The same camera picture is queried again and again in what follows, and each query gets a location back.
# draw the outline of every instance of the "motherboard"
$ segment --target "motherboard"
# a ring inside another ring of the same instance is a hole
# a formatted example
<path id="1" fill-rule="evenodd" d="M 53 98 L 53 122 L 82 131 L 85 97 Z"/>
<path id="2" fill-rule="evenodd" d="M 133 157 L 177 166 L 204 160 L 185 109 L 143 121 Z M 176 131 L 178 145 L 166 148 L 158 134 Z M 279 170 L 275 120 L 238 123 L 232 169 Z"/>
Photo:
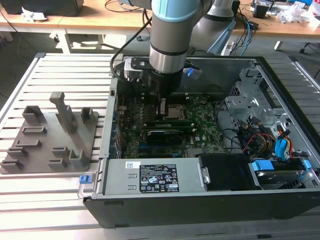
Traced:
<path id="1" fill-rule="evenodd" d="M 216 101 L 207 94 L 174 94 L 159 118 L 154 95 L 119 97 L 119 140 L 123 159 L 194 158 L 225 153 L 215 122 Z"/>

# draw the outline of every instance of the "aluminum extrusion table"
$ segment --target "aluminum extrusion table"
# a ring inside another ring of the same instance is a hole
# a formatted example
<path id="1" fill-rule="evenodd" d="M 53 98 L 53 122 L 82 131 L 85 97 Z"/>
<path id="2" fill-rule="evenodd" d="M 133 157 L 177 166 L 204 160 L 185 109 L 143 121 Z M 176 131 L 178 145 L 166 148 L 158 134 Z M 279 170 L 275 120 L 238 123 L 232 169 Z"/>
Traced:
<path id="1" fill-rule="evenodd" d="M 39 54 L 0 112 L 0 162 L 24 119 L 27 105 L 55 112 L 52 91 L 65 92 L 73 111 L 92 107 L 99 113 L 90 168 L 99 164 L 99 149 L 111 83 L 109 54 Z M 320 87 L 297 61 L 268 62 L 320 131 Z M 320 208 L 289 220 L 103 229 L 78 197 L 83 172 L 0 175 L 0 239 L 309 239 L 320 237 Z M 90 194 L 93 185 L 86 185 Z"/>

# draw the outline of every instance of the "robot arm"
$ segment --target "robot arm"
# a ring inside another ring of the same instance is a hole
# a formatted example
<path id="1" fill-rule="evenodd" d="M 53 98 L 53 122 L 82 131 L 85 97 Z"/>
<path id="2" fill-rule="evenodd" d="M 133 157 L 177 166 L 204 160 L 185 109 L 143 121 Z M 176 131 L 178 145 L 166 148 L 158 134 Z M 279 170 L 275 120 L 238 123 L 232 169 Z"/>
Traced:
<path id="1" fill-rule="evenodd" d="M 153 11 L 152 31 L 147 64 L 151 69 L 148 70 L 146 81 L 151 90 L 158 94 L 160 102 L 165 101 L 164 99 L 180 86 L 192 34 L 195 30 L 197 33 L 203 34 L 203 28 L 198 26 L 200 19 L 204 16 L 207 19 L 205 27 L 212 28 L 212 26 L 208 26 L 209 22 L 218 21 L 225 25 L 226 21 L 229 21 L 227 24 L 230 23 L 230 17 L 233 18 L 231 9 L 233 0 L 121 1 L 131 6 L 147 9 L 151 4 Z M 140 68 L 139 63 L 131 65 L 134 69 L 146 69 L 145 64 L 143 64 L 143 68 Z"/>

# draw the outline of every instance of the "white label sticker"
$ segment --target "white label sticker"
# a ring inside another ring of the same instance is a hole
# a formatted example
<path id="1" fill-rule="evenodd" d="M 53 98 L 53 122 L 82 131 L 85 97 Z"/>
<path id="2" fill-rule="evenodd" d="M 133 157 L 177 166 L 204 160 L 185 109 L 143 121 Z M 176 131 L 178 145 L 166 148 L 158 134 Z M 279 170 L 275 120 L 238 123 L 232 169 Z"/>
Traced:
<path id="1" fill-rule="evenodd" d="M 126 161 L 125 168 L 126 169 L 139 169 L 141 165 L 140 161 Z"/>

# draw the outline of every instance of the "wooden desk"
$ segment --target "wooden desk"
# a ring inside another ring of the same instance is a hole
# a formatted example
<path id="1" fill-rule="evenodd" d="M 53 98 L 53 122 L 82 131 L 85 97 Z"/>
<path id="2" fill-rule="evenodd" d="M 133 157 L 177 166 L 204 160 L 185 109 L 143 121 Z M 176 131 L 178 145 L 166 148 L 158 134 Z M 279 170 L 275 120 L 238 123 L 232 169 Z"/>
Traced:
<path id="1" fill-rule="evenodd" d="M 320 27 L 313 29 L 309 27 L 308 22 L 290 22 L 281 23 L 277 16 L 266 15 L 265 19 L 253 18 L 253 13 L 249 11 L 249 4 L 251 0 L 242 0 L 240 9 L 242 13 L 247 17 L 248 21 L 259 24 L 258 30 L 255 32 L 256 36 L 267 36 L 267 37 L 299 37 L 299 38 L 319 38 Z M 236 29 L 233 31 L 235 34 L 243 33 L 243 26 L 237 24 Z"/>
<path id="2" fill-rule="evenodd" d="M 107 0 L 84 0 L 82 10 L 77 17 L 64 16 L 59 23 L 59 28 L 65 29 L 104 29 L 104 30 L 133 30 L 141 28 L 142 13 L 116 13 L 105 8 Z M 114 2 L 108 8 L 121 11 Z"/>
<path id="3" fill-rule="evenodd" d="M 142 26 L 141 13 L 115 13 L 105 9 L 106 0 L 84 0 L 83 8 L 77 17 L 48 16 L 48 21 L 27 22 L 20 15 L 9 15 L 2 8 L 5 17 L 19 32 L 32 33 L 56 33 L 60 39 L 64 53 L 70 53 L 70 41 L 68 34 L 120 34 L 133 35 Z M 308 22 L 286 23 L 282 24 L 274 15 L 265 19 L 252 17 L 252 12 L 244 8 L 250 0 L 241 1 L 242 13 L 246 15 L 249 21 L 259 24 L 259 28 L 254 34 L 254 38 L 264 38 L 274 41 L 279 40 L 275 48 L 279 49 L 282 42 L 320 42 L 320 28 L 312 29 L 308 27 Z M 121 10 L 117 3 L 111 3 L 109 8 Z M 0 31 L 13 32 L 5 19 L 0 16 Z M 232 35 L 238 36 L 243 33 L 241 24 L 237 24 Z"/>

